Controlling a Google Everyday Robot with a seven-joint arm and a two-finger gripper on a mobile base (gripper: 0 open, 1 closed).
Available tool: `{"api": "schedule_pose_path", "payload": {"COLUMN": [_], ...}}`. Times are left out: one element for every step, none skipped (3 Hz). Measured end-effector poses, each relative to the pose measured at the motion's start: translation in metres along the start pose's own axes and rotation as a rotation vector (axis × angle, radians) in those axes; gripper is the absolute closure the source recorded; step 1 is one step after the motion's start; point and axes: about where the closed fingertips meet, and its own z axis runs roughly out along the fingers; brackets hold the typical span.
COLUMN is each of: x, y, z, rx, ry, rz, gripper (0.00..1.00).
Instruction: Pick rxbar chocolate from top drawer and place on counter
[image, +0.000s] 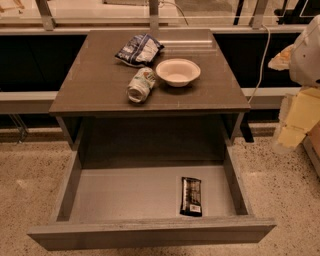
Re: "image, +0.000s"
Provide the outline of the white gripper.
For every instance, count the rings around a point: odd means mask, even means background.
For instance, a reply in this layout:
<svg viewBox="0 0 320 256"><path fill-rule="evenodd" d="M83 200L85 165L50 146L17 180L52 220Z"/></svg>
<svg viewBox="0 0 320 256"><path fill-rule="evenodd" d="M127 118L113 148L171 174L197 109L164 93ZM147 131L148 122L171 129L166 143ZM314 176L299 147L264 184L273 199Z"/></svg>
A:
<svg viewBox="0 0 320 256"><path fill-rule="evenodd" d="M297 37L273 57L268 67L289 70L290 79L303 87L296 95L286 95L281 103L279 124L272 142L278 154L297 148L320 121L320 15L315 16Z"/></svg>

